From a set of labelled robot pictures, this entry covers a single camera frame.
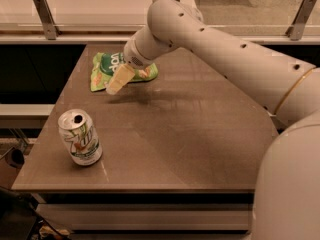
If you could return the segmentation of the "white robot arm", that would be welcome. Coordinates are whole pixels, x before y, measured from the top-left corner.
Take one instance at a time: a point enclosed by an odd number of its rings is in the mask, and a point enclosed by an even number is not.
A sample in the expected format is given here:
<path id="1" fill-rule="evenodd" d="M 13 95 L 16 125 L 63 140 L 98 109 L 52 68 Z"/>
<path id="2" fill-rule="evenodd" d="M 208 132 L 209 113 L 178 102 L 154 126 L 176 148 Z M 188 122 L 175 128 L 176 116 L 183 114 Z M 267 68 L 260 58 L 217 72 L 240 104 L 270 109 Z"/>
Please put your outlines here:
<path id="1" fill-rule="evenodd" d="M 147 24 L 124 47 L 106 85 L 117 93 L 165 53 L 197 55 L 282 122 L 263 157 L 247 240 L 320 240 L 320 70 L 313 64 L 206 26 L 175 0 L 154 0 Z"/>

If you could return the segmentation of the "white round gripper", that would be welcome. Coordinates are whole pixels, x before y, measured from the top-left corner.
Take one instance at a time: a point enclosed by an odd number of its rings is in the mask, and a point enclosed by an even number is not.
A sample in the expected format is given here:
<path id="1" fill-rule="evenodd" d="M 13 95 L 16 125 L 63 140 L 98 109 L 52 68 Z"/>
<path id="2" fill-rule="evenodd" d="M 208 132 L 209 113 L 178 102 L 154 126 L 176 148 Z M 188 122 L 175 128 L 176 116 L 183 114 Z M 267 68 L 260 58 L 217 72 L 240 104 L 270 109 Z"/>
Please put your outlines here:
<path id="1" fill-rule="evenodd" d="M 120 64 L 110 81 L 106 84 L 106 92 L 110 95 L 115 95 L 132 80 L 135 76 L 134 69 L 144 70 L 153 63 L 152 60 L 144 57 L 139 51 L 137 37 L 135 35 L 125 44 L 123 56 L 127 64 Z"/>

